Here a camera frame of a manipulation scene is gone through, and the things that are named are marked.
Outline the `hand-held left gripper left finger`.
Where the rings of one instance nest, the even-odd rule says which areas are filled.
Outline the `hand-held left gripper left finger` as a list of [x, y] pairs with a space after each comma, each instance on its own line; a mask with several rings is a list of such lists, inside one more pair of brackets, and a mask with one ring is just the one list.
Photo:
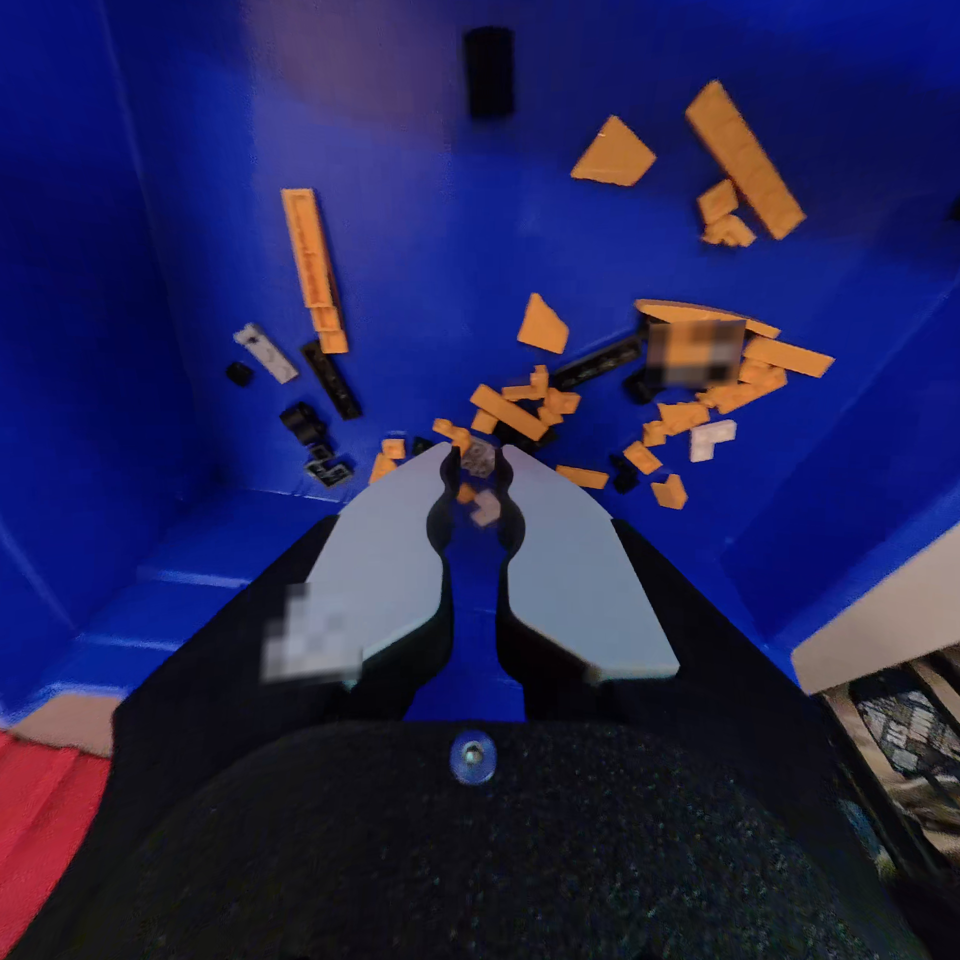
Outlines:
[[455, 449], [439, 442], [344, 507], [307, 578], [310, 670], [348, 714], [406, 714], [448, 665]]

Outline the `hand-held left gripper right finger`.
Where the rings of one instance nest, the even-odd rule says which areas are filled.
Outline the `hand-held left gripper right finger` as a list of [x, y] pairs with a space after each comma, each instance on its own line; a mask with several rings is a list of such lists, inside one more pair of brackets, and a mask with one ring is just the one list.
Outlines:
[[508, 444], [496, 453], [496, 654], [526, 714], [590, 714], [616, 684], [676, 678], [680, 664], [611, 515]]

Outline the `blue plastic bin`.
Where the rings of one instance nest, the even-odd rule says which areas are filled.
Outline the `blue plastic bin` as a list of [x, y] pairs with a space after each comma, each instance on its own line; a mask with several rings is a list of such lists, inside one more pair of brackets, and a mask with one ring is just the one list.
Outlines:
[[[464, 36], [513, 34], [474, 118]], [[703, 240], [718, 81], [797, 201]], [[344, 419], [302, 348], [314, 192]], [[2, 2], [2, 727], [132, 692], [384, 435], [691, 301], [832, 354], [695, 469], [602, 502], [790, 680], [794, 645], [956, 523], [958, 2]]]

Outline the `lego bricks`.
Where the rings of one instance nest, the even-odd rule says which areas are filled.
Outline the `lego bricks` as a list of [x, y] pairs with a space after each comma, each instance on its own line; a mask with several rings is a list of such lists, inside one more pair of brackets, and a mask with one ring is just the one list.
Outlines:
[[[507, 28], [483, 27], [463, 37], [469, 106], [474, 118], [500, 118], [515, 106], [514, 35]], [[734, 105], [720, 81], [709, 82], [690, 103], [685, 116], [726, 178], [698, 198], [703, 222], [702, 240], [731, 248], [750, 246], [755, 235], [736, 214], [743, 199], [775, 239], [783, 239], [806, 218], [762, 145]], [[314, 325], [314, 338], [301, 349], [312, 364], [341, 417], [357, 419], [361, 413], [344, 384], [332, 357], [350, 347], [342, 325], [335, 291], [330, 251], [317, 198], [310, 189], [284, 189], [282, 205], [298, 281]], [[758, 321], [730, 312], [692, 306], [670, 306], [662, 301], [637, 303], [642, 318], [653, 319], [652, 334], [639, 333], [616, 349], [631, 361], [643, 343], [646, 348], [647, 392], [655, 395], [671, 383], [691, 384], [702, 390], [694, 402], [672, 407], [661, 405], [661, 419], [644, 426], [642, 440], [628, 446], [620, 462], [632, 469], [629, 479], [661, 470], [651, 452], [666, 437], [684, 431], [696, 447], [722, 422], [710, 420], [711, 409], [732, 411], [786, 384], [791, 370], [821, 378], [833, 359], [781, 342], [779, 332]], [[473, 428], [493, 432], [509, 426], [532, 443], [543, 440], [552, 426], [571, 415], [579, 396], [575, 383], [596, 377], [618, 365], [614, 359], [586, 359], [553, 374], [536, 366], [527, 387], [509, 387], [500, 393], [479, 390], [474, 399], [478, 412]]]

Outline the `dark patterned backpack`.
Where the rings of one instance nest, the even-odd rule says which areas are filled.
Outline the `dark patterned backpack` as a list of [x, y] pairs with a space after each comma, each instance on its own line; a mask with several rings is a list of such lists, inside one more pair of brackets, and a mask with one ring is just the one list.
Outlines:
[[958, 645], [822, 691], [870, 856], [915, 882], [958, 889]]

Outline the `red plastic bin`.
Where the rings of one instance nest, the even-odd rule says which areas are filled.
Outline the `red plastic bin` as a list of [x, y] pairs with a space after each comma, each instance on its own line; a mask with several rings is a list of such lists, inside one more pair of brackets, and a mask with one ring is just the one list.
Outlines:
[[112, 762], [1, 733], [1, 957], [40, 913], [85, 840]]

